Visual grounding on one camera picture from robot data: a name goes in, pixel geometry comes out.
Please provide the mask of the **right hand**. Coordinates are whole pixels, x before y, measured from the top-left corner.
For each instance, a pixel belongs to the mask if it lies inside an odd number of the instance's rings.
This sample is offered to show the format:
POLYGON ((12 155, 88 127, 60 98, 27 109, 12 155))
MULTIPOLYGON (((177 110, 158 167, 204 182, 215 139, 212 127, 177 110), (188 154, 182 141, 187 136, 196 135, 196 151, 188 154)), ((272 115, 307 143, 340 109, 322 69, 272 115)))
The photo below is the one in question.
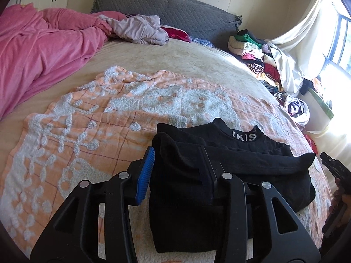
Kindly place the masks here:
POLYGON ((346 211, 344 212, 342 218, 337 223, 336 227, 341 227, 345 224, 348 224, 351 217, 350 205, 351 205, 351 195, 345 194, 342 192, 342 185, 340 183, 339 178, 335 178, 335 184, 337 185, 338 189, 333 195, 333 199, 331 201, 331 206, 329 208, 329 214, 333 214, 337 211, 339 205, 342 203, 347 205, 346 211))

